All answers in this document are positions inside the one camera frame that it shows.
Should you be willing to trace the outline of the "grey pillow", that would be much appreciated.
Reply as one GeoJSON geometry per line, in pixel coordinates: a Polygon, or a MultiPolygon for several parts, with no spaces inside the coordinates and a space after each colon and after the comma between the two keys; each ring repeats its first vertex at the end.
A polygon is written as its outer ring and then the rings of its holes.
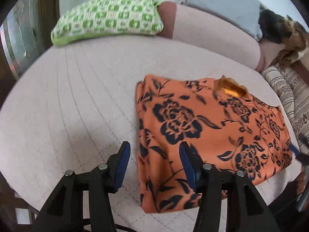
{"type": "Polygon", "coordinates": [[[262,38],[258,23],[261,3],[258,0],[185,0],[183,4],[211,13],[240,28],[257,41],[262,38]]]}

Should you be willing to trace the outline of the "pink bolster cushion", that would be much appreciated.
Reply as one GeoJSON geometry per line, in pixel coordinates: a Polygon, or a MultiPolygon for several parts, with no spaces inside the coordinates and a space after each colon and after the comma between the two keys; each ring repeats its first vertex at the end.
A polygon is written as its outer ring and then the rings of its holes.
{"type": "Polygon", "coordinates": [[[265,57],[258,41],[233,24],[208,12],[164,1],[158,7],[160,37],[197,46],[260,72],[265,57]]]}

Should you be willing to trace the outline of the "orange black floral garment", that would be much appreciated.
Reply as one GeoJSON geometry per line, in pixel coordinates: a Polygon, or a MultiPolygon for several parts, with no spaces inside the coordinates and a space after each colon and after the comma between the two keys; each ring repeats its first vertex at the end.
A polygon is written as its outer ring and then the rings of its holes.
{"type": "Polygon", "coordinates": [[[259,184],[292,163],[288,128],[270,106],[233,79],[178,81],[147,75],[136,87],[139,120],[137,168],[146,213],[199,206],[188,184],[179,146],[218,170],[242,170],[259,184]]]}

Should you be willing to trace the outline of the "black brown furry blanket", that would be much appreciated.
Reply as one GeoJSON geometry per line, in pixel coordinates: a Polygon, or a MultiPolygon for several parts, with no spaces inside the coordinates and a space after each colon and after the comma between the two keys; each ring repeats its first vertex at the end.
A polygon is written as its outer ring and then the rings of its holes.
{"type": "Polygon", "coordinates": [[[283,17],[269,9],[264,9],[260,12],[258,23],[264,39],[284,45],[270,63],[272,66],[278,64],[282,70],[285,70],[300,61],[308,51],[307,30],[289,15],[283,17]]]}

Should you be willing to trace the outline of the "beige striped blanket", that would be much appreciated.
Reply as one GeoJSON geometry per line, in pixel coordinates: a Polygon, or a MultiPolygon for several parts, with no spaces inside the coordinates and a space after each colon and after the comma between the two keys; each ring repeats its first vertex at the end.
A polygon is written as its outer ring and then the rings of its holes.
{"type": "Polygon", "coordinates": [[[261,74],[279,97],[300,148],[299,134],[308,137],[308,85],[292,68],[269,66],[261,74]]]}

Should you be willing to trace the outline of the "green white patterned pillow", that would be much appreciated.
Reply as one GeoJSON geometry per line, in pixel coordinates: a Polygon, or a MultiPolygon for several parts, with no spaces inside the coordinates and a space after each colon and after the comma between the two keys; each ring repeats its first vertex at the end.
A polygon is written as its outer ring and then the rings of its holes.
{"type": "Polygon", "coordinates": [[[63,14],[51,32],[54,46],[111,35],[148,35],[164,24],[156,0],[90,0],[63,14]]]}

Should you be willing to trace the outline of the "wooden glass cabinet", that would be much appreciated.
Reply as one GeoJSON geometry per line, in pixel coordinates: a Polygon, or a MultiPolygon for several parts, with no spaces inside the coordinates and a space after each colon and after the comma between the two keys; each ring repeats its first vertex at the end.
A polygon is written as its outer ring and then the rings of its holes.
{"type": "Polygon", "coordinates": [[[1,22],[1,51],[15,80],[52,46],[59,0],[13,0],[1,22]]]}

